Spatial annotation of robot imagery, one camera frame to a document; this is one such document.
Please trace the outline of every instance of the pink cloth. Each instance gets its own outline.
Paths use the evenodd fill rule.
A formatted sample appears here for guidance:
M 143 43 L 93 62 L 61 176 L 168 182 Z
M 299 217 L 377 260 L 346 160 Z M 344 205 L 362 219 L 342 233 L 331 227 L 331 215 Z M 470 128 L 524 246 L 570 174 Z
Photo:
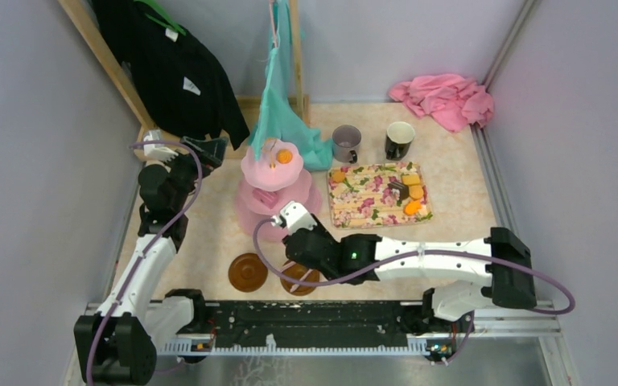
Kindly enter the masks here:
M 494 116 L 494 99 L 484 86 L 455 74 L 417 76 L 411 82 L 395 84 L 389 97 L 419 118 L 431 115 L 452 133 L 471 123 L 485 127 Z

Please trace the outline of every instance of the tray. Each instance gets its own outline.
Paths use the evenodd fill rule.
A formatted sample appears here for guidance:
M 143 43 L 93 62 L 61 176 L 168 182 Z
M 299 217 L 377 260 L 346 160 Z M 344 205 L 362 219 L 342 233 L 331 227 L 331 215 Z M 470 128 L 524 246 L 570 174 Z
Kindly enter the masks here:
M 334 183 L 332 173 L 341 170 L 346 179 Z M 404 214 L 411 201 L 390 194 L 388 183 L 402 181 L 403 175 L 420 176 L 424 196 L 422 207 L 413 216 Z M 418 224 L 432 218 L 432 208 L 425 180 L 416 162 L 382 163 L 364 166 L 342 166 L 328 171 L 328 202 L 332 224 L 337 228 L 374 228 Z

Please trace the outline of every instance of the black jacket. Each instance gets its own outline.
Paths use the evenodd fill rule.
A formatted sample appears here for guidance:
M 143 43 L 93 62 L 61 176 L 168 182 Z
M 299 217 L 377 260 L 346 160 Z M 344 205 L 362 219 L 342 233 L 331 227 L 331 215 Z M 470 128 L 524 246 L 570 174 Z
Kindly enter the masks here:
M 115 59 L 129 66 L 134 86 L 155 123 L 169 133 L 204 139 L 229 133 L 236 149 L 249 136 L 226 72 L 188 30 L 176 41 L 168 22 L 134 0 L 92 0 Z

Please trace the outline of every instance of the white wall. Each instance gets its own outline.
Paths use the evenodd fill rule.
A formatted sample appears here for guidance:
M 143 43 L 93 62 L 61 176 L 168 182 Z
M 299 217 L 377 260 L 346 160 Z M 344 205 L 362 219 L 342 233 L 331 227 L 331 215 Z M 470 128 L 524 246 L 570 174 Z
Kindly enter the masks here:
M 233 89 L 264 88 L 268 0 L 161 0 L 216 55 Z M 457 72 L 481 80 L 522 0 L 299 0 L 304 86 L 313 101 L 384 101 L 398 81 Z
M 618 2 L 545 0 L 492 94 L 518 230 L 579 302 L 561 320 L 581 380 L 618 384 Z
M 55 0 L 0 1 L 0 385 L 60 384 L 124 232 L 137 132 Z

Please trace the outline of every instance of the hanger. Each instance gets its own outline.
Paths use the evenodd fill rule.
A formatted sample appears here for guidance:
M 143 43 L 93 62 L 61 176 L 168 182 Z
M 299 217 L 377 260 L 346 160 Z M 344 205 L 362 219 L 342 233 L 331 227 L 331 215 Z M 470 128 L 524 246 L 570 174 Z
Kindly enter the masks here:
M 278 36 L 276 36 L 276 21 L 274 18 L 275 0 L 269 0 L 269 16 L 271 17 L 271 33 L 274 35 L 274 47 L 278 48 Z
M 150 14 L 146 14 L 146 17 L 150 20 L 152 20 L 153 22 L 159 24 L 162 27 L 165 28 L 169 28 L 172 31 L 176 31 L 179 32 L 181 35 L 185 36 L 186 35 L 186 30 L 183 29 L 183 27 L 181 27 L 178 23 L 176 23 L 174 20 L 172 20 L 169 17 L 169 14 L 167 14 L 167 12 L 165 12 L 165 10 L 157 3 L 155 2 L 155 0 L 134 0 L 134 2 L 142 2 L 146 5 L 148 5 L 150 8 L 152 8 L 155 12 L 157 12 L 157 14 L 160 15 L 161 18 L 163 18 L 168 25 L 163 22 L 162 20 L 150 15 Z

